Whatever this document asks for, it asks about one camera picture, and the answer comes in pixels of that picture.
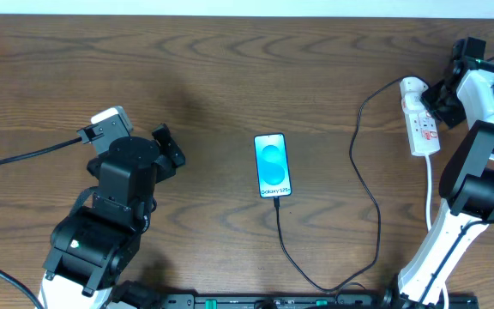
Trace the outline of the blue Galaxy smartphone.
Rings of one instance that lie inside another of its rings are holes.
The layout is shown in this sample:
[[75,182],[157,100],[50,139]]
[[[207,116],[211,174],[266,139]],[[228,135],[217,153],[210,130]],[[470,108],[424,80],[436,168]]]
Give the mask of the blue Galaxy smartphone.
[[254,137],[256,170],[261,198],[290,196],[292,182],[283,133]]

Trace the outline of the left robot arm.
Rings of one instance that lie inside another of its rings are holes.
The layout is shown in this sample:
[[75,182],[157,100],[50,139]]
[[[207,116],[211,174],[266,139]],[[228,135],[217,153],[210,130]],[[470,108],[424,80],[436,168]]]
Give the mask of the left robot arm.
[[98,184],[78,196],[51,234],[39,291],[44,307],[108,307],[149,229],[155,185],[185,163],[166,124],[152,136],[119,137],[88,162]]

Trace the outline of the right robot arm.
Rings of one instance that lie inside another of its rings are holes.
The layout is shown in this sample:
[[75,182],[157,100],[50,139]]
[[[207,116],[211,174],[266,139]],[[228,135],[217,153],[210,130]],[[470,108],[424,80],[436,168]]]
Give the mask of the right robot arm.
[[443,79],[415,97],[449,128],[469,130],[443,170],[437,219],[414,258],[396,277],[390,306],[433,308],[471,243],[494,224],[494,63],[485,41],[455,42]]

